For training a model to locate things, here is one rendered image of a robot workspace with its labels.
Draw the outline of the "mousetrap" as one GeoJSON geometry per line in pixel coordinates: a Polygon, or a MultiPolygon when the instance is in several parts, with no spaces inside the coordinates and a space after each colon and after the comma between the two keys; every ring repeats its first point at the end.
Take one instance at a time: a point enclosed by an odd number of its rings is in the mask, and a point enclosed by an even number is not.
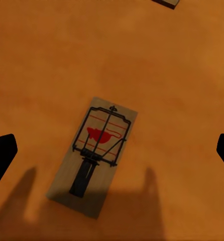
{"type": "Polygon", "coordinates": [[[137,114],[94,96],[45,197],[97,220],[137,114]]]}
{"type": "Polygon", "coordinates": [[[180,0],[152,0],[152,1],[174,10],[180,0]]]}

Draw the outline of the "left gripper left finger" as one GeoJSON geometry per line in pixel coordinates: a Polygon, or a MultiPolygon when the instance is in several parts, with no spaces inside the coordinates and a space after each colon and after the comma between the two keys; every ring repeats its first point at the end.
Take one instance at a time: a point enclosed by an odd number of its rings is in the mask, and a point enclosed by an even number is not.
{"type": "Polygon", "coordinates": [[[13,134],[0,137],[0,180],[18,152],[18,146],[13,134]]]}

